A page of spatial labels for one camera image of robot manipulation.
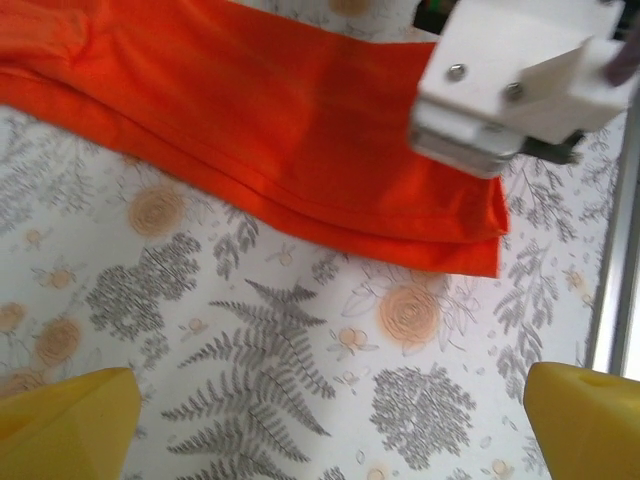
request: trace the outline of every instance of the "screw head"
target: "screw head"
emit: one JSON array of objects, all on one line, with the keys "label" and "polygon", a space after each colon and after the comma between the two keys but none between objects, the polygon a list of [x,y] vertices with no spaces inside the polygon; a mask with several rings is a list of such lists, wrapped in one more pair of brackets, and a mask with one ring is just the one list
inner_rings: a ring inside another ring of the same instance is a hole
[{"label": "screw head", "polygon": [[524,87],[520,82],[510,83],[505,88],[504,95],[510,102],[517,102],[524,97]]},{"label": "screw head", "polygon": [[463,63],[451,65],[447,71],[447,78],[452,82],[459,82],[467,74],[467,67]]},{"label": "screw head", "polygon": [[578,165],[583,158],[584,155],[580,152],[571,152],[569,154],[569,165]]}]

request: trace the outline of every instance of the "metal frame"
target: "metal frame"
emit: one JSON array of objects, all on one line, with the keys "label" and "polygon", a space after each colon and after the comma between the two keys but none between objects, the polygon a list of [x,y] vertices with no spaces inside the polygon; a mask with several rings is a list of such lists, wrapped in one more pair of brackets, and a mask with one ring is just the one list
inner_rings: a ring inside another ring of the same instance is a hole
[{"label": "metal frame", "polygon": [[585,366],[640,380],[640,94],[627,116]]}]

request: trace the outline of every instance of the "orange cloth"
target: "orange cloth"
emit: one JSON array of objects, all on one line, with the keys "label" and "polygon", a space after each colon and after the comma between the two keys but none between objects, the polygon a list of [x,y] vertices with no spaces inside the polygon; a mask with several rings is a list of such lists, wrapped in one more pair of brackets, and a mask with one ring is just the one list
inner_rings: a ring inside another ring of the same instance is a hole
[{"label": "orange cloth", "polygon": [[0,101],[298,237],[495,276],[500,181],[407,146],[432,49],[224,0],[0,0]]}]

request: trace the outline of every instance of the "yellow 3d printed part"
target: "yellow 3d printed part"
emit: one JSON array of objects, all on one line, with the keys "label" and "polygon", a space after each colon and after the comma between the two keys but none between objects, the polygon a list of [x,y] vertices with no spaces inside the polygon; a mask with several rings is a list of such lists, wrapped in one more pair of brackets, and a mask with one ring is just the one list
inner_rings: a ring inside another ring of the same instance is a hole
[{"label": "yellow 3d printed part", "polygon": [[117,480],[140,406],[125,368],[0,399],[0,478]]},{"label": "yellow 3d printed part", "polygon": [[640,479],[640,383],[538,363],[524,404],[553,480]]}]

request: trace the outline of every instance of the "floral patterned surface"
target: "floral patterned surface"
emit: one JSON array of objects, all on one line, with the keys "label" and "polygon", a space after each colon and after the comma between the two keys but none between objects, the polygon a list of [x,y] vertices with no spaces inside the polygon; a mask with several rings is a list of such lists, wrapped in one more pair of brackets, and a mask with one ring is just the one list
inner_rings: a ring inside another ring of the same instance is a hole
[{"label": "floral patterned surface", "polygon": [[[414,3],[252,5],[419,41]],[[579,166],[514,163],[499,280],[339,254],[19,112],[0,125],[0,395],[130,366],[123,479],[549,478],[524,380],[582,361],[624,119]]]}]

